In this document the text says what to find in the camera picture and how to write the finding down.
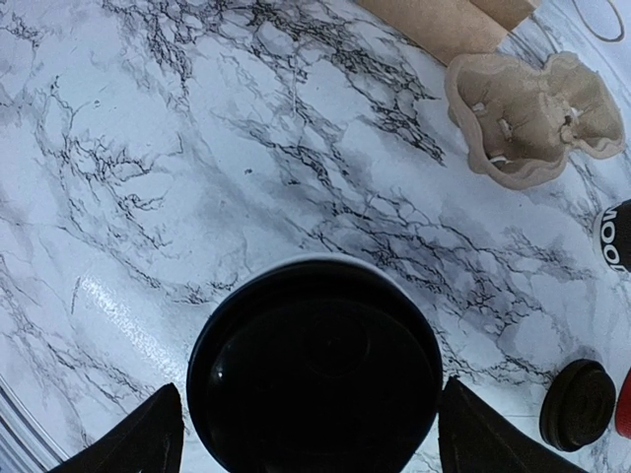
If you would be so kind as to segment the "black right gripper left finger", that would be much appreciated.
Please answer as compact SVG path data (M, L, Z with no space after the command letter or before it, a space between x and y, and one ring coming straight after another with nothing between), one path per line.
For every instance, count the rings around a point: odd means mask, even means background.
M53 470L64 472L180 471L184 424L174 384L158 389L113 429Z

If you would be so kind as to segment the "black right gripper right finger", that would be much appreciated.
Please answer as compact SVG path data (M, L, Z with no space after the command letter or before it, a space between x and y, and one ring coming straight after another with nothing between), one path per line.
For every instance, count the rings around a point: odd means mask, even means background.
M582 470L523 434L455 376L442 395L439 445L445 472Z

